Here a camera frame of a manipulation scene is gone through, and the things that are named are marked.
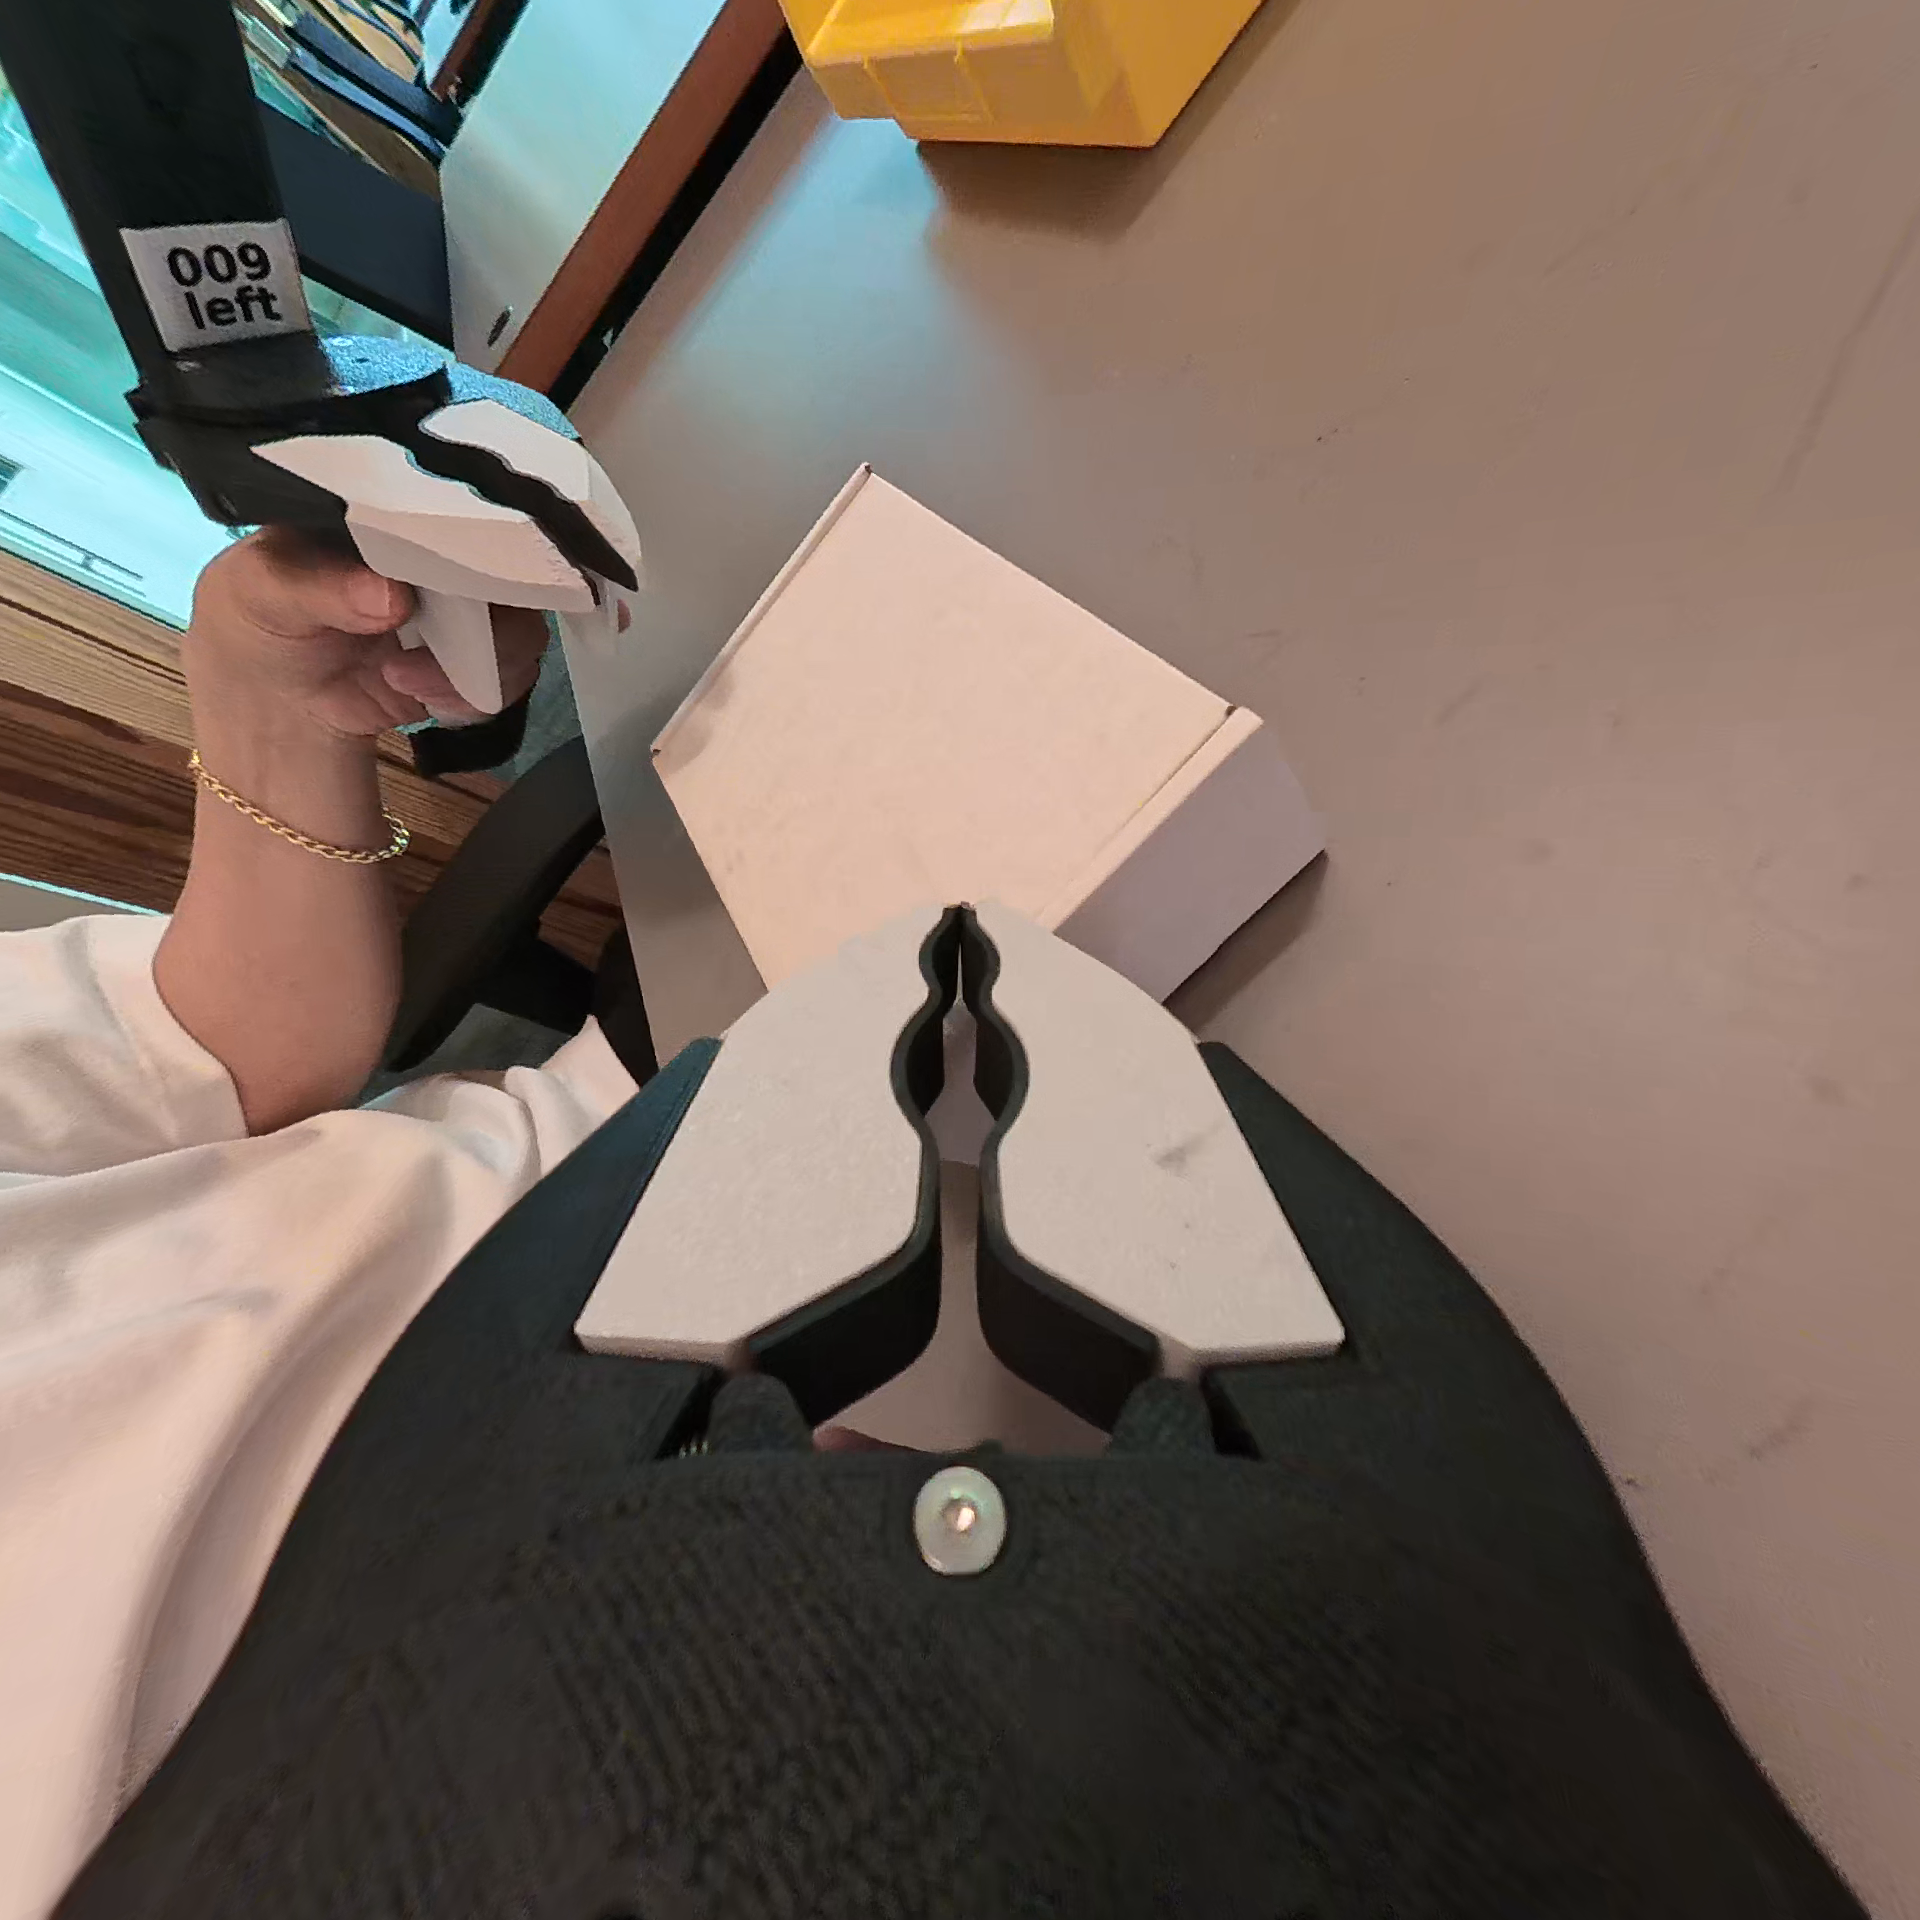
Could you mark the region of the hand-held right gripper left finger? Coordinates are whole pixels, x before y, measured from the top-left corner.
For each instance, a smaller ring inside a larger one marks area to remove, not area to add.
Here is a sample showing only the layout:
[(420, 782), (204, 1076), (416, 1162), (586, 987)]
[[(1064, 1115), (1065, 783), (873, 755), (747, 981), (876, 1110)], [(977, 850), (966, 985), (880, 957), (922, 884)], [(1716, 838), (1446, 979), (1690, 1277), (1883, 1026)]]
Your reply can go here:
[(827, 1425), (926, 1350), (963, 933), (914, 907), (732, 1021), (575, 1325), (590, 1353), (768, 1377)]

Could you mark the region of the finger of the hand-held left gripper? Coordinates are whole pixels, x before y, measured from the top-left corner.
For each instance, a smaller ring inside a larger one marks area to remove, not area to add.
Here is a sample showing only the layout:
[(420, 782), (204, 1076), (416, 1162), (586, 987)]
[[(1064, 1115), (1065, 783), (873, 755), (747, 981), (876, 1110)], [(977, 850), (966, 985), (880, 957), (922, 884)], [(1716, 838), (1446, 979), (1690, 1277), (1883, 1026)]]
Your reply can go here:
[(343, 500), (352, 541), (375, 573), (474, 604), (586, 613), (587, 567), (521, 507), (416, 465), (394, 439), (295, 437), (254, 454)]
[(639, 588), (634, 516), (569, 431), (502, 401), (457, 401), (420, 420), (420, 466), (479, 498), (443, 527), (450, 567), (524, 601), (583, 601), (587, 582)]

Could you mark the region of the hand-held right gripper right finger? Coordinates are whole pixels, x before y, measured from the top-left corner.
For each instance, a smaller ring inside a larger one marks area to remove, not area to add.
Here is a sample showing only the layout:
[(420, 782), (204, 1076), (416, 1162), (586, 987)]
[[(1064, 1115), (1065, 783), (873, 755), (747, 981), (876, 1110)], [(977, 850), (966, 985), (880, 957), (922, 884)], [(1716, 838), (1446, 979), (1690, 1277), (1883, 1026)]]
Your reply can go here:
[(966, 911), (977, 1314), (995, 1358), (1111, 1433), (1154, 1379), (1321, 1361), (1347, 1330), (1194, 1033), (1001, 902)]

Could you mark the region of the white cardboard box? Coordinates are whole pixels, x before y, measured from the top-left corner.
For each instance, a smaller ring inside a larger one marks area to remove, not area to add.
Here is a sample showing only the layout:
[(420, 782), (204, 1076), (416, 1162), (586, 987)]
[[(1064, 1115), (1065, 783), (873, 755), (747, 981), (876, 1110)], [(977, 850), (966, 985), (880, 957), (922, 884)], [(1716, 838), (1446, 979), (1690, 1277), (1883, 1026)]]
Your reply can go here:
[(1275, 731), (858, 468), (656, 735), (764, 989), (1006, 906), (1152, 998), (1329, 850)]

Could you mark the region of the yellow plastic bin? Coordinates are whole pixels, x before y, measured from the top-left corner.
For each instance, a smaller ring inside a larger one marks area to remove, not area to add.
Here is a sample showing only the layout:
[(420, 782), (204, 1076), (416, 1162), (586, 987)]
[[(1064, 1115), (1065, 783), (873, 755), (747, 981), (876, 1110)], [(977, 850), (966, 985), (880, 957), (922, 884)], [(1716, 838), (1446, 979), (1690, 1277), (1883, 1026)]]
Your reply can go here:
[(1260, 2), (782, 2), (849, 122), (918, 141), (1143, 151)]

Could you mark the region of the person's left hand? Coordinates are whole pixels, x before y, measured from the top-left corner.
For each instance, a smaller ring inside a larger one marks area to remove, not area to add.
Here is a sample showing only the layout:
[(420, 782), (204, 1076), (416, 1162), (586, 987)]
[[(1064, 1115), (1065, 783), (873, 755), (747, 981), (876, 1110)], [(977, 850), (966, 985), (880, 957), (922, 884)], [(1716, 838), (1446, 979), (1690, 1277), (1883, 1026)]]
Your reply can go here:
[(230, 543), (200, 577), (180, 647), (200, 745), (471, 719), (433, 653), (403, 645), (414, 615), (416, 591), (338, 539), (272, 525)]

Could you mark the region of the black office chair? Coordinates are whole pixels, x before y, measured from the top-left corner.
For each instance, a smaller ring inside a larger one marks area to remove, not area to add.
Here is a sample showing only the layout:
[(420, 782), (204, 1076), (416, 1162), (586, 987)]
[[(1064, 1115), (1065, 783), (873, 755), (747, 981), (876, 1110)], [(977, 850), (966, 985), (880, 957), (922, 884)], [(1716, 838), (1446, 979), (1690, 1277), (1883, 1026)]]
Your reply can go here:
[(656, 1075), (627, 921), (615, 917), (592, 964), (552, 946), (540, 931), (547, 907), (602, 838), (590, 750), (575, 735), (488, 810), (406, 921), (384, 1073), (420, 1068), (486, 1005), (567, 1035), (594, 1019), (639, 1086)]

